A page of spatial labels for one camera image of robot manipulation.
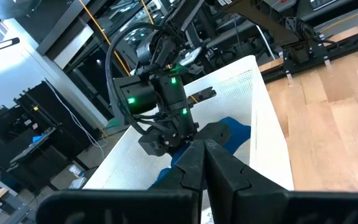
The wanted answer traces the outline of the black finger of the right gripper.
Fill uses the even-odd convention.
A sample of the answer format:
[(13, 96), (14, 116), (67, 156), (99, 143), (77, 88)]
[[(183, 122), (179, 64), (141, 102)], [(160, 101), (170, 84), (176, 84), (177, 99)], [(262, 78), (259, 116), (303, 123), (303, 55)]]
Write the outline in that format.
[(138, 143), (142, 149), (150, 156), (163, 156), (168, 151), (168, 145), (165, 144), (164, 133), (156, 129), (143, 135)]
[(194, 136), (194, 140), (213, 140), (218, 144), (225, 144), (231, 136), (229, 125), (215, 122), (208, 123)]

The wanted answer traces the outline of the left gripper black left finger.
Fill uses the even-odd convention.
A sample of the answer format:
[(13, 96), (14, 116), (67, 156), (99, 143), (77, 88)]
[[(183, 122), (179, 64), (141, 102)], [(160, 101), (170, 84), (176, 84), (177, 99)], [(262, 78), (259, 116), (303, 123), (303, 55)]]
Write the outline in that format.
[(36, 224), (200, 224), (205, 144), (196, 140), (148, 190), (62, 190)]

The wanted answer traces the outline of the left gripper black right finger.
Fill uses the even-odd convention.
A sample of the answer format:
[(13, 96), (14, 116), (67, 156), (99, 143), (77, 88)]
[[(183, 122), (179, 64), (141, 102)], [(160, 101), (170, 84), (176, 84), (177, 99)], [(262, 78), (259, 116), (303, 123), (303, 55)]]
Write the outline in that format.
[(218, 143), (204, 145), (215, 224), (358, 224), (357, 192), (287, 190)]

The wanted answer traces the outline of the blue cloth garment white drawstring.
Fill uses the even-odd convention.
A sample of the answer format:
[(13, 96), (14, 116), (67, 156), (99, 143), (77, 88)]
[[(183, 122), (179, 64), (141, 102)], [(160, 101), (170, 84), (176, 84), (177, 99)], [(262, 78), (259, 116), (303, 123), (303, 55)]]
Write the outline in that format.
[[(246, 141), (250, 139), (251, 127), (248, 125), (243, 125), (232, 117), (226, 117), (217, 121), (218, 124), (225, 124), (228, 126), (228, 130), (231, 132), (229, 139), (223, 144), (223, 148), (228, 151), (230, 154), (234, 154), (240, 146), (242, 146)], [(191, 145), (190, 142), (184, 143), (181, 146), (181, 149), (177, 149), (173, 155), (170, 162), (170, 166), (162, 169), (157, 177), (157, 180), (150, 186), (150, 189), (159, 183), (166, 174), (170, 172), (177, 160), (183, 155), (183, 153)]]

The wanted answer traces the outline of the white perforated plastic basket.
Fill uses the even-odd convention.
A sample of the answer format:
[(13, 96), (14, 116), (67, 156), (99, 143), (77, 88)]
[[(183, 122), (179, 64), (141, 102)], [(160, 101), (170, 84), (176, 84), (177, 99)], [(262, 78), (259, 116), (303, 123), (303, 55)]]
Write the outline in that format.
[[(234, 155), (253, 170), (287, 190), (293, 177), (287, 142), (257, 67), (255, 57), (246, 56), (185, 85), (187, 96), (211, 87), (216, 96), (192, 107), (194, 122), (201, 128), (231, 117), (250, 126), (250, 139)], [(149, 156), (138, 143), (140, 134), (129, 127), (86, 183), (92, 190), (145, 190), (160, 171), (170, 167), (171, 157)]]

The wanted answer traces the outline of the white paper packages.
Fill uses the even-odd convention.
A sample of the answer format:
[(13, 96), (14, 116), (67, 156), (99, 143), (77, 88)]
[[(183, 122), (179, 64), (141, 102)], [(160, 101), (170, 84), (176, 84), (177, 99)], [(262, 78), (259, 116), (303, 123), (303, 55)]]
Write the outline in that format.
[(85, 173), (79, 167), (77, 167), (74, 164), (72, 164), (68, 168), (68, 170), (69, 170), (69, 172), (71, 172), (75, 176), (75, 179), (71, 182), (69, 188), (70, 189), (81, 189), (82, 186), (86, 182)]

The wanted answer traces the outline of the black equipment rack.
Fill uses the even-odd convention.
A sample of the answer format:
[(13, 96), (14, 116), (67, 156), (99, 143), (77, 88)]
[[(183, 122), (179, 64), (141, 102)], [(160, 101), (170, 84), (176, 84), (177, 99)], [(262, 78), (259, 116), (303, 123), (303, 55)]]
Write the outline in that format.
[(12, 190), (40, 192), (88, 149), (101, 132), (47, 82), (0, 107), (0, 181)]

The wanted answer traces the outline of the dark grey cabinet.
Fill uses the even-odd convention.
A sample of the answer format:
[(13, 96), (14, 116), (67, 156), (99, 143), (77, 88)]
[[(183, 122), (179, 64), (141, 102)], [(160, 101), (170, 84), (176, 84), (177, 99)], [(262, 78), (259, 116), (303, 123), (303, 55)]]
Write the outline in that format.
[(54, 61), (61, 69), (93, 33), (86, 24), (91, 5), (97, 0), (42, 0), (37, 15), (41, 35), (36, 51)]

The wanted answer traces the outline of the black metal table frame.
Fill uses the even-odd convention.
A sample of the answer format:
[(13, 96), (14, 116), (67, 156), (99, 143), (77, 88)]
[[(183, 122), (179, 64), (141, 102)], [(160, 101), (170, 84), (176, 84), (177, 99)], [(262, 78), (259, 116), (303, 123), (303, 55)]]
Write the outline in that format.
[(321, 34), (299, 17), (285, 16), (265, 0), (180, 0), (180, 21), (197, 12), (202, 3), (226, 13), (238, 14), (268, 30), (283, 50), (283, 63), (262, 72), (269, 83), (294, 75), (358, 51), (358, 34), (338, 42), (322, 39)]

